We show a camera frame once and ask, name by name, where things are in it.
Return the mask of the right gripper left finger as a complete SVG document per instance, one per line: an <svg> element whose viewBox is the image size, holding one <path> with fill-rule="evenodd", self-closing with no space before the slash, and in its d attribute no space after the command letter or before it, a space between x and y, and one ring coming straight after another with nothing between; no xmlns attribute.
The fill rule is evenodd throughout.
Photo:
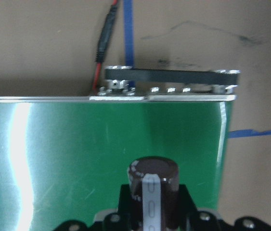
<svg viewBox="0 0 271 231"><path fill-rule="evenodd" d="M103 231L132 231L131 195L129 185L123 184L120 188L118 208L105 216Z"/></svg>

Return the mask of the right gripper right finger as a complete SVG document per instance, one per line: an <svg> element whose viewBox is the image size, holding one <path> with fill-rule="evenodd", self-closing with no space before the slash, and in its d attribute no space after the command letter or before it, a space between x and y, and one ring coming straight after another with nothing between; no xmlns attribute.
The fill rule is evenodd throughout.
<svg viewBox="0 0 271 231"><path fill-rule="evenodd" d="M197 231L197 207L186 187L180 184L176 210L176 220L179 231Z"/></svg>

